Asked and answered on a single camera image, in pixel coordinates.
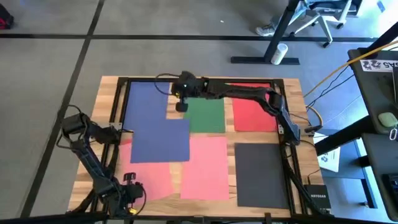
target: red paper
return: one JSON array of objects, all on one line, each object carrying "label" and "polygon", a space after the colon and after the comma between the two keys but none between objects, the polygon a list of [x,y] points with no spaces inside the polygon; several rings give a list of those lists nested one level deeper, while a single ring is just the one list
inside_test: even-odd
[{"label": "red paper", "polygon": [[[234,83],[251,87],[270,87],[266,83]],[[252,100],[232,99],[235,131],[277,131],[276,119]]]},{"label": "red paper", "polygon": [[[173,191],[172,178],[169,163],[130,163],[131,141],[123,142],[119,146],[119,154],[123,174],[136,173],[136,181],[142,183],[147,195],[147,202],[157,200],[171,195]],[[139,198],[136,203],[142,204],[144,198]]]},{"label": "red paper", "polygon": [[191,137],[190,160],[183,163],[181,199],[228,200],[225,137]]}]

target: yellow cable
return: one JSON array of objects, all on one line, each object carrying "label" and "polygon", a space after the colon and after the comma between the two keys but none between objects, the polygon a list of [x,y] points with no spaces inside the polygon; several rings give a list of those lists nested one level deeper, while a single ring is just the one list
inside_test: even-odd
[{"label": "yellow cable", "polygon": [[321,117],[321,114],[315,108],[313,108],[312,106],[305,105],[305,107],[308,107],[308,109],[311,109],[318,116],[320,125],[323,126],[323,119]]},{"label": "yellow cable", "polygon": [[344,65],[338,67],[336,70],[334,70],[332,73],[330,73],[330,75],[328,75],[328,76],[325,77],[322,81],[320,81],[320,82],[319,82],[314,88],[312,88],[312,90],[310,90],[306,95],[304,95],[304,97],[306,97],[306,96],[308,96],[310,93],[312,93],[312,92],[313,92],[316,88],[318,88],[322,83],[324,83],[324,82],[325,82],[326,80],[328,80],[332,75],[334,75],[336,72],[338,72],[340,69],[344,68],[345,66],[351,65],[352,63],[357,62],[357,61],[361,60],[362,58],[365,58],[365,57],[367,57],[367,56],[369,56],[369,55],[371,55],[371,54],[373,54],[373,53],[376,53],[376,52],[378,52],[378,51],[380,51],[380,50],[382,50],[382,49],[385,49],[386,47],[391,46],[391,45],[394,45],[394,44],[398,44],[398,40],[397,40],[397,41],[393,41],[393,42],[391,42],[390,44],[386,44],[386,45],[384,45],[384,46],[382,46],[382,47],[376,48],[376,49],[374,49],[374,50],[372,50],[372,51],[370,51],[370,52],[368,52],[368,53],[366,53],[366,54],[364,54],[364,55],[361,55],[361,56],[359,56],[359,57],[357,57],[357,58],[354,58],[354,59],[350,60],[349,62],[345,63]]}]

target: person's foot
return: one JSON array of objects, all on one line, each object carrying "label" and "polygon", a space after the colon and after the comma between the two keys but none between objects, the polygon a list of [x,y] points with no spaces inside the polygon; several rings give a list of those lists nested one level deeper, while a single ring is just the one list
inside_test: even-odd
[{"label": "person's foot", "polygon": [[257,27],[256,33],[262,37],[268,37],[274,35],[275,29],[271,25],[266,25],[263,27]]}]

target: wooden tabletop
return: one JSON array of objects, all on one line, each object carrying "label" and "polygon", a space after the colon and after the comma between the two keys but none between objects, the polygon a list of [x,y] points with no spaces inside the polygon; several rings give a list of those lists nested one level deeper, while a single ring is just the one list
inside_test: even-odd
[{"label": "wooden tabletop", "polygon": [[[116,85],[119,77],[102,77],[98,89],[92,120],[97,123],[107,123],[111,115],[111,108],[116,92]],[[285,78],[285,93],[287,97],[287,104],[290,113],[307,118],[305,111],[304,99],[298,79]],[[123,102],[123,94],[119,99],[119,106],[116,113],[116,120],[121,113],[121,105]],[[175,111],[176,97],[170,96],[167,106],[167,119],[181,119],[183,114]],[[228,182],[229,182],[229,200],[227,201],[206,201],[206,200],[181,200],[180,199],[180,182],[181,182],[181,162],[170,163],[170,173],[172,175],[172,182],[174,185],[174,194],[147,202],[145,209],[141,215],[154,216],[204,216],[204,217],[264,217],[264,213],[271,213],[272,217],[290,217],[288,209],[278,208],[252,208],[252,207],[238,207],[236,198],[236,173],[235,173],[235,157],[234,157],[234,143],[274,143],[278,144],[277,133],[253,133],[253,132],[235,132],[234,118],[232,109],[232,100],[224,98],[226,133],[223,134],[204,134],[211,136],[226,136],[228,140]],[[299,126],[307,126],[306,120],[292,116],[292,121]],[[131,138],[127,134],[122,136],[123,139]],[[312,138],[302,137],[303,140],[312,141]],[[93,143],[92,148],[98,157],[101,157],[103,146],[98,143]],[[307,183],[307,175],[319,169],[317,154],[315,148],[302,142],[297,146],[298,163],[302,175],[303,184]],[[115,176],[121,180],[123,173],[121,172],[120,160],[116,165]],[[323,184],[321,172],[316,172],[311,175],[312,184]],[[88,175],[86,169],[79,163],[76,180],[73,185],[72,194],[68,209],[76,208],[80,202],[86,197],[88,192],[92,189],[93,183],[91,177]],[[294,204],[297,213],[300,213],[299,194],[294,184],[292,183],[292,190],[294,195]]]}]

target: blue paper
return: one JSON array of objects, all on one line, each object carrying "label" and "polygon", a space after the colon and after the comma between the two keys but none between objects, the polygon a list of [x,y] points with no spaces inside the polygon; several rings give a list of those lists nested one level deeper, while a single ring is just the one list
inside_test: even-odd
[{"label": "blue paper", "polygon": [[189,120],[164,119],[134,132],[131,163],[189,161]]},{"label": "blue paper", "polygon": [[[156,84],[162,91],[169,91],[170,83]],[[123,128],[137,131],[159,125],[159,121],[166,119],[168,97],[157,91],[153,82],[132,82]]]}]

